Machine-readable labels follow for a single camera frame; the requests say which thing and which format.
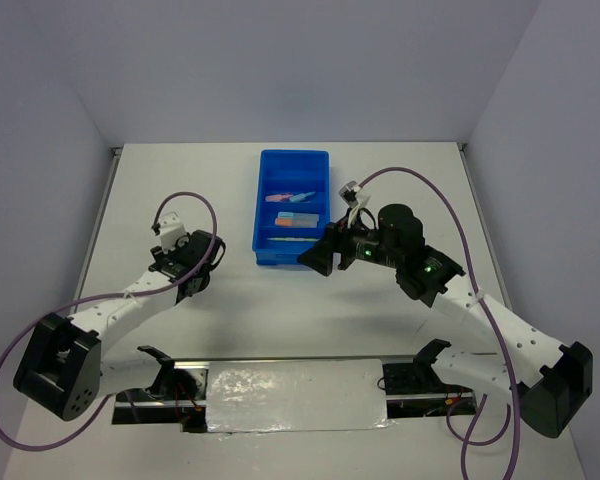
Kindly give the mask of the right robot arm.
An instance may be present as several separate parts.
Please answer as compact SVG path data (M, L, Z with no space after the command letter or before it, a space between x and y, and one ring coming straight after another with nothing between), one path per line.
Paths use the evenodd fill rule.
M383 207L374 229L341 219L300 254L300 264L328 276L354 261L392 268L412 300L455 321L499 353L493 361L464 353L437 337L415 358L416 383L426 391L463 385L507 402L538 434L559 437L593 391L593 354L528 324L472 286L453 259L425 242L422 222L403 204Z

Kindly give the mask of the blue cap clear highlighter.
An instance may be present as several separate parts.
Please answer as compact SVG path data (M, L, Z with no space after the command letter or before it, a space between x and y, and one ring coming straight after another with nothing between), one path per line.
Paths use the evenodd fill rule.
M304 212L288 212L288 211L281 211L278 212L277 214L277 218L284 218L284 219L299 219L299 220L310 220L310 221L319 221L319 214L315 214L315 213L304 213Z

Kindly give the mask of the pink highlighter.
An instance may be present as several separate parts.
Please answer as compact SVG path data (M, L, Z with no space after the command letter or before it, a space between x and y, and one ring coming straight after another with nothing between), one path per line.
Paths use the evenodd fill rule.
M280 193L280 194L272 194L266 195L264 200L269 203L279 203L279 202L287 202L292 197L291 193Z

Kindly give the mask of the orange cap grey highlighter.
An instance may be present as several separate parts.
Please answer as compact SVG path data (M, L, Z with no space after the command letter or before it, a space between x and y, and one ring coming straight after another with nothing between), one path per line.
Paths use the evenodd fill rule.
M276 218L274 225L284 228L316 228L318 222L307 218Z

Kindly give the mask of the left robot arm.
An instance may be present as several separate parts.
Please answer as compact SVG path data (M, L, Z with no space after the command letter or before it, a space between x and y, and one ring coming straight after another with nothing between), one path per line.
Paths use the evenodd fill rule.
M105 356L143 323L203 291L225 249L209 232L188 233L168 252L153 248L153 263L121 297L68 317L46 315L33 330L14 387L64 421L79 417L96 398L125 390L169 396L183 375L166 353L141 345L120 361Z

